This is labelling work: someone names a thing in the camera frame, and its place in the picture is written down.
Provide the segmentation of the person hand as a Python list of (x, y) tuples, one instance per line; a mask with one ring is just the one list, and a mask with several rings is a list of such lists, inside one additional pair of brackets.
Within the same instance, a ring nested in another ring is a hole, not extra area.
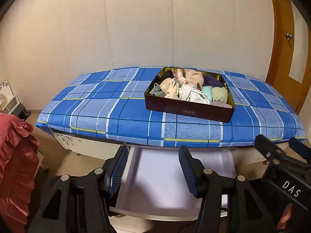
[(284, 209), (283, 214), (278, 222), (277, 229), (286, 229), (287, 222), (288, 220), (290, 220), (292, 212), (293, 212), (293, 204), (290, 203)]

